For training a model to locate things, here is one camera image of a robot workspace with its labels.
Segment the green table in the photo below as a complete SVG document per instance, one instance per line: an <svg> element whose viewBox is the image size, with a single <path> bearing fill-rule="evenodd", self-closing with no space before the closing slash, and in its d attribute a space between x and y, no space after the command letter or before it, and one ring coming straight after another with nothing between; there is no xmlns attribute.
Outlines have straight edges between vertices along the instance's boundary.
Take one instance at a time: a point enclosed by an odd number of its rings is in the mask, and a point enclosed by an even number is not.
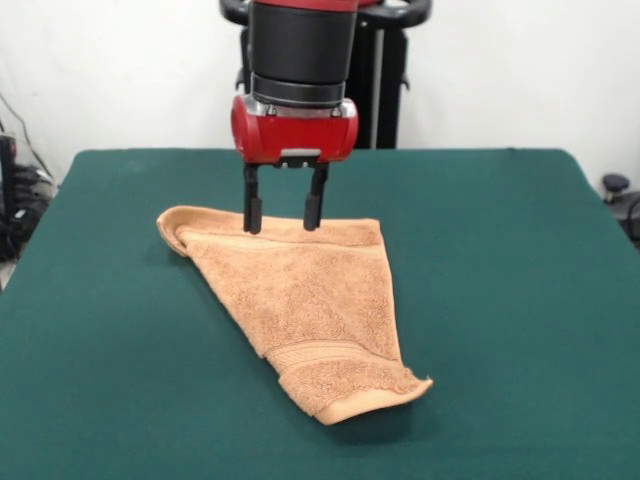
<svg viewBox="0 0 640 480"><path fill-rule="evenodd" d="M0 478L638 478L640 261L560 151L366 152L327 217L382 221L405 361L436 386L334 427L286 397L189 260L230 151L85 152L0 297ZM262 171L301 216L308 171Z"/></svg>

